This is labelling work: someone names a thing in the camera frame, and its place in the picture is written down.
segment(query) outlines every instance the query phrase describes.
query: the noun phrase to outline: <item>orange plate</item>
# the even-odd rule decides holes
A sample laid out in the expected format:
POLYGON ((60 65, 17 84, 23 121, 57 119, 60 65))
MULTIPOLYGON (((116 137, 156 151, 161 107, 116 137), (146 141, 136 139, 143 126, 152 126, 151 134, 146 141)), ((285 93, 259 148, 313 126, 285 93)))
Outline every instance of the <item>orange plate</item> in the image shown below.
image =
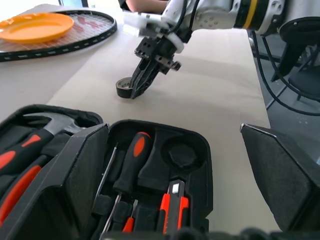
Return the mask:
POLYGON ((62 37, 74 20, 58 13, 15 16, 0 22, 0 39, 19 44, 38 44, 62 37))

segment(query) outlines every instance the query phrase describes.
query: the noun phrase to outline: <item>black chair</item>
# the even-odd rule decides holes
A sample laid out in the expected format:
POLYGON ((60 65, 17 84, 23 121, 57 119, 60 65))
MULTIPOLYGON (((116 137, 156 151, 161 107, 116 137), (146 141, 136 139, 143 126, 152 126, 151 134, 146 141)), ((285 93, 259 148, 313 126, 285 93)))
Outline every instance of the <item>black chair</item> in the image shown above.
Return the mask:
POLYGON ((319 52, 320 44, 299 70, 288 79, 289 84, 296 89, 317 98, 320 98, 320 66, 315 66, 315 62, 319 52))

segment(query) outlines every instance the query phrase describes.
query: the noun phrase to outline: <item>tennis racket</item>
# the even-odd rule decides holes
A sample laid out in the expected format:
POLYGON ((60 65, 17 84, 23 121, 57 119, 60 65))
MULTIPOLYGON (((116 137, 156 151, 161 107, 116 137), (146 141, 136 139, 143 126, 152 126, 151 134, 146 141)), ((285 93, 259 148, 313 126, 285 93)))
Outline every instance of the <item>tennis racket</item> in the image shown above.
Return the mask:
POLYGON ((37 59, 75 52, 100 43, 117 30, 116 20, 91 10, 58 11, 71 17, 73 27, 62 37, 37 44, 19 44, 0 39, 0 62, 37 59))

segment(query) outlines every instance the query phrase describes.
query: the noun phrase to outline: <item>table surface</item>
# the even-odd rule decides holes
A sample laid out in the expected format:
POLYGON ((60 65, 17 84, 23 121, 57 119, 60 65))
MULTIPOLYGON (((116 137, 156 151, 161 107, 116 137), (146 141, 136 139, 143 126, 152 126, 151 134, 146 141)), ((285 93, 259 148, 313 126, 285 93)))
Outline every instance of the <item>table surface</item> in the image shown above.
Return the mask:
MULTIPOLYGON (((105 12, 115 15, 110 8, 105 12)), ((131 100, 119 98, 115 84, 137 67, 134 50, 141 39, 122 31, 118 14, 117 20, 119 30, 94 49, 0 64, 4 109, 0 119, 26 104, 48 103, 96 112, 109 124, 137 119, 198 132, 211 149, 210 230, 233 234, 247 227, 278 230, 239 131, 241 123, 270 126, 246 31, 194 32, 175 56, 181 69, 160 73, 142 96, 131 100), (18 96, 8 101, 13 94, 18 96)))

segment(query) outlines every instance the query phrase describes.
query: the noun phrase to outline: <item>hammer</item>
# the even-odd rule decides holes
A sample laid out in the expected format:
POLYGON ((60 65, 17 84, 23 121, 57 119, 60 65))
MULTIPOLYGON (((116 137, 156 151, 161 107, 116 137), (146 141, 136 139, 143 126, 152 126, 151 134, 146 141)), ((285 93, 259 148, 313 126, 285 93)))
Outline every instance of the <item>hammer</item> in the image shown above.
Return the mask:
POLYGON ((73 118, 59 113, 38 112, 23 116, 46 117, 51 120, 44 128, 31 133, 23 142, 7 149, 0 155, 0 176, 21 173, 36 159, 41 149, 62 130, 76 134, 85 129, 85 127, 77 126, 73 118))

